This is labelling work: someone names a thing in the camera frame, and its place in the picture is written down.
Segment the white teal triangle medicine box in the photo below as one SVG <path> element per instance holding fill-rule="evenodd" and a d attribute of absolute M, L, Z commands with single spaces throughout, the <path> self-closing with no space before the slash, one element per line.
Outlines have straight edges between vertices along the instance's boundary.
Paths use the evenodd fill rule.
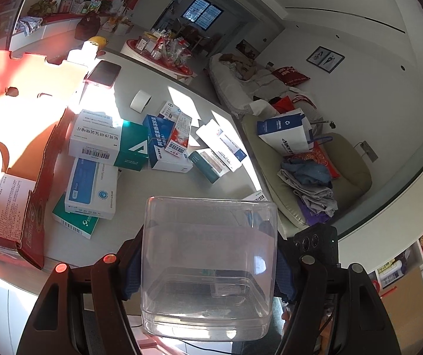
<path fill-rule="evenodd" d="M 148 128 L 83 110 L 70 134 L 69 155 L 139 172 L 148 161 Z"/>

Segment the red white Daktarin box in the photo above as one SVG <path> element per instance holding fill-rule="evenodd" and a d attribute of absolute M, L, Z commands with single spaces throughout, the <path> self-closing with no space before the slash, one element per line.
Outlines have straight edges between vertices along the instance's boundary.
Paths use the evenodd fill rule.
<path fill-rule="evenodd" d="M 183 156 L 188 148 L 188 141 L 191 132 L 192 118 L 181 112 L 177 117 L 170 137 L 165 146 L 165 151 L 173 156 Z"/>

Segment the red case smartphone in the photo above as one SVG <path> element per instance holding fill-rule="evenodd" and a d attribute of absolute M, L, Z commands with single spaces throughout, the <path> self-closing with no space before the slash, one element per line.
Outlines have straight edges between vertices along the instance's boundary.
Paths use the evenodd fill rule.
<path fill-rule="evenodd" d="M 106 60 L 100 60 L 86 76 L 85 81 L 105 87 L 112 87 L 120 74 L 121 66 Z"/>

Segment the white blue stripe medicine box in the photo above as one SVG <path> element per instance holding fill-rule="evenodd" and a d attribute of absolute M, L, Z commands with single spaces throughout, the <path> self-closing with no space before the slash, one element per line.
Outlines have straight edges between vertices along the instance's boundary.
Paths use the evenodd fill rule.
<path fill-rule="evenodd" d="M 65 193 L 65 210 L 112 220 L 116 213 L 117 185 L 117 167 L 76 158 Z"/>

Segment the red round coffee table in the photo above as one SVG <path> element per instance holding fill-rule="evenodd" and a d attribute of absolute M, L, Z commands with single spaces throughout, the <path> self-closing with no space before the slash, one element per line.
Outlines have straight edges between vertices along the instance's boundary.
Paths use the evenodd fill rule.
<path fill-rule="evenodd" d="M 182 37 L 174 37 L 169 31 L 145 31 L 137 38 L 127 39 L 121 53 L 174 79 L 189 83 L 196 73 L 188 65 L 193 56 L 190 44 Z"/>

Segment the white repaglinide stamped box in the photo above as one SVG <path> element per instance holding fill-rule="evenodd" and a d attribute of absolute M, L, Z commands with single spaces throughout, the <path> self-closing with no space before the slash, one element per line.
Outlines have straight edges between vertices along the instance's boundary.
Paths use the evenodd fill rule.
<path fill-rule="evenodd" d="M 181 110 L 178 106 L 167 100 L 158 113 L 158 117 L 175 122 L 179 117 Z"/>

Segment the red cushion on sofa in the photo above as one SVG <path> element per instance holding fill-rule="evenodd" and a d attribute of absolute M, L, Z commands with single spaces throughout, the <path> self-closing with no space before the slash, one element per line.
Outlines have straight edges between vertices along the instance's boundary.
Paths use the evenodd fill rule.
<path fill-rule="evenodd" d="M 288 87 L 296 87 L 310 80 L 294 67 L 281 67 L 272 71 L 272 74 Z"/>

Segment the clear plastic container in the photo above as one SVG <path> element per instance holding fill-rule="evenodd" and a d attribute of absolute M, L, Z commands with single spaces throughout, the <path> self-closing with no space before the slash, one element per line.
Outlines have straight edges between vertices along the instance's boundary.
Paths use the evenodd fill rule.
<path fill-rule="evenodd" d="M 264 337 L 277 240 L 272 202 L 149 198 L 140 288 L 146 331 L 191 341 Z"/>

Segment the blue capsule medicine box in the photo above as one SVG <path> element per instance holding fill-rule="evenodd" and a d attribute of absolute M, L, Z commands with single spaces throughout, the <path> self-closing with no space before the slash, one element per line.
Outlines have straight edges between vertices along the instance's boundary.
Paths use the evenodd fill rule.
<path fill-rule="evenodd" d="M 147 114 L 142 125 L 148 130 L 147 150 L 150 167 L 153 170 L 175 173 L 188 173 L 191 170 L 192 163 L 188 160 L 187 153 L 175 156 L 165 151 L 174 127 L 171 120 Z"/>

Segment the green orange cefixime medicine box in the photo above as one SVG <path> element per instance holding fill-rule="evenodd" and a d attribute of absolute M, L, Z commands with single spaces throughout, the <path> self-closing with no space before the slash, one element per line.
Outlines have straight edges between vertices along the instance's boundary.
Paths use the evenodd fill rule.
<path fill-rule="evenodd" d="M 189 155 L 189 160 L 210 183 L 215 183 L 230 171 L 210 148 L 193 151 Z"/>

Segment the red cardboard fruit box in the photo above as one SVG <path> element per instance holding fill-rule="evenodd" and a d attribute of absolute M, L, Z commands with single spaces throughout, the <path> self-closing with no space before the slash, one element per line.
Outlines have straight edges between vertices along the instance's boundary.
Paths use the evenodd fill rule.
<path fill-rule="evenodd" d="M 44 217 L 74 113 L 68 108 L 86 74 L 39 54 L 0 51 L 0 260 L 44 266 Z"/>

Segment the green white metformin box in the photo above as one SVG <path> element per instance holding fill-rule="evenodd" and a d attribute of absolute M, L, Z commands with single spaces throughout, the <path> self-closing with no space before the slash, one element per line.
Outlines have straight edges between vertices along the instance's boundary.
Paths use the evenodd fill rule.
<path fill-rule="evenodd" d="M 57 201 L 52 210 L 52 216 L 55 221 L 88 240 L 91 239 L 98 224 L 97 217 L 67 212 L 65 210 L 65 193 Z"/>

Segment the white sofa with blankets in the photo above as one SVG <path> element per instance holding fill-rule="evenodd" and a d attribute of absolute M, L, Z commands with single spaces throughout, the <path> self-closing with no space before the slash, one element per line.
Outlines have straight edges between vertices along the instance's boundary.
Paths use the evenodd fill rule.
<path fill-rule="evenodd" d="M 297 87 L 288 87 L 274 76 L 271 71 L 260 68 L 255 70 L 254 75 L 248 80 L 238 78 L 235 62 L 221 61 L 222 54 L 215 54 L 208 62 L 210 81 L 214 85 L 220 102 L 235 115 L 251 114 L 250 104 L 253 98 L 269 101 L 276 96 L 305 95 L 307 92 Z"/>

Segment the pile of folded clothes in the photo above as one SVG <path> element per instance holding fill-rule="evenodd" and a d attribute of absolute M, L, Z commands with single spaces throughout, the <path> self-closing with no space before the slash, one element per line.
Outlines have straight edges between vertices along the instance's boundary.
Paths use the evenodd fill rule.
<path fill-rule="evenodd" d="M 333 178 L 323 164 L 312 159 L 285 159 L 277 176 L 296 195 L 299 209 L 309 226 L 330 221 L 338 211 Z"/>

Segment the white blue paper shopping bag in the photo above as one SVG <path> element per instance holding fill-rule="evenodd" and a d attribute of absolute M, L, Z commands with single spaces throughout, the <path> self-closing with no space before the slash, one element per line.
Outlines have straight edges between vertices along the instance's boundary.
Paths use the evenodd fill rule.
<path fill-rule="evenodd" d="M 258 121 L 256 131 L 258 137 L 281 156 L 305 153 L 313 148 L 312 126 L 299 108 Z"/>

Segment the long white blue medicine box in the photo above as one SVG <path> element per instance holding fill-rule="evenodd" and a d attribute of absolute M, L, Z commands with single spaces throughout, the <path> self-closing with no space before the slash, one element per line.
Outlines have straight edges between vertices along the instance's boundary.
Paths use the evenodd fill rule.
<path fill-rule="evenodd" d="M 202 125 L 196 135 L 221 159 L 229 170 L 235 172 L 247 157 L 245 151 L 236 144 L 215 120 Z"/>

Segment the orange fruit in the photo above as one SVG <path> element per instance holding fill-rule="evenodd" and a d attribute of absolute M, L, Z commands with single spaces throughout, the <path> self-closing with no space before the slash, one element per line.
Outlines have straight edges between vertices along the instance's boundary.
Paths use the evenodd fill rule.
<path fill-rule="evenodd" d="M 108 44 L 108 40 L 102 36 L 93 36 L 89 39 L 91 43 L 95 43 L 98 45 L 99 50 L 102 50 Z"/>

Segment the framed wall picture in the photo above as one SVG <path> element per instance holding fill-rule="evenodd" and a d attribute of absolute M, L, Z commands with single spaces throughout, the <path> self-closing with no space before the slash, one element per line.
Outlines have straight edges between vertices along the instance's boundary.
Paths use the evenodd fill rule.
<path fill-rule="evenodd" d="M 343 54 L 331 51 L 324 46 L 318 46 L 306 59 L 310 64 L 331 74 L 345 57 Z"/>

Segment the white tape roll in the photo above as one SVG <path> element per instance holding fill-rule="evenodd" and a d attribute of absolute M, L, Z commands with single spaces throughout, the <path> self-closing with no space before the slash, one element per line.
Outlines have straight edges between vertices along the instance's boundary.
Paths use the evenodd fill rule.
<path fill-rule="evenodd" d="M 143 90 L 139 90 L 131 100 L 129 107 L 138 113 L 142 113 L 145 106 L 151 99 L 151 95 Z"/>

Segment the potted green plant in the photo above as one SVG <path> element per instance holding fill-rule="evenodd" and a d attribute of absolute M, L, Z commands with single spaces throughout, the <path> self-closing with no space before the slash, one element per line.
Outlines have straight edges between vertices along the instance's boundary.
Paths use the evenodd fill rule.
<path fill-rule="evenodd" d="M 56 0 L 38 0 L 28 10 L 28 16 L 44 18 L 57 12 Z"/>

